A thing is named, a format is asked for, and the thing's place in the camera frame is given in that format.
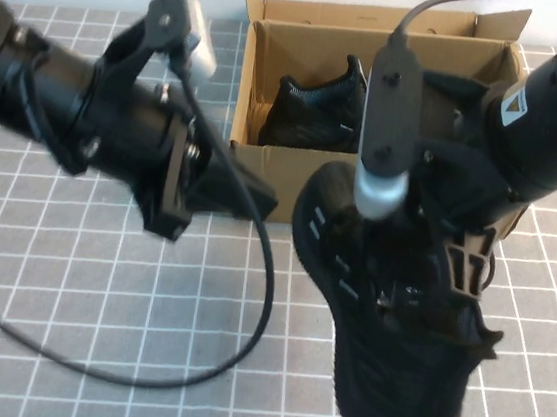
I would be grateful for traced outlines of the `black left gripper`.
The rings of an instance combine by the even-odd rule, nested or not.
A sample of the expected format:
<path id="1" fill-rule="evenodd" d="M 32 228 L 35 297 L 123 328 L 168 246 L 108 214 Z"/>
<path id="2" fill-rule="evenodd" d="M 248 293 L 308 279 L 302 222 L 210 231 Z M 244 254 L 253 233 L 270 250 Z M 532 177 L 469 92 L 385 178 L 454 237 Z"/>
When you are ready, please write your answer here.
<path id="1" fill-rule="evenodd" d="M 187 150 L 193 142 L 193 111 L 175 84 L 156 90 L 135 83 L 111 101 L 95 95 L 65 135 L 88 167 L 120 180 L 139 207 L 143 228 L 171 242 L 192 220 L 186 191 L 193 177 Z M 278 206 L 275 190 L 227 153 L 262 220 Z M 190 209 L 250 219 L 229 172 L 216 154 L 195 162 Z"/>

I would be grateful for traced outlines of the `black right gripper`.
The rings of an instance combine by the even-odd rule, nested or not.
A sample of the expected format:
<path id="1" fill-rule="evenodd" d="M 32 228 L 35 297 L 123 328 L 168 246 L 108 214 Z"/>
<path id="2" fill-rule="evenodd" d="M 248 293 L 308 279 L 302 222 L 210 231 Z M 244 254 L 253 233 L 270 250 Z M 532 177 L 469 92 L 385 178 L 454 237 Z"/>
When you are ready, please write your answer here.
<path id="1" fill-rule="evenodd" d="M 477 297 L 491 283 L 493 247 L 532 202 L 557 190 L 557 63 L 511 86 L 425 71 L 445 107 L 423 119 L 434 162 L 412 177 L 407 212 L 459 229 L 448 240 L 451 291 Z"/>

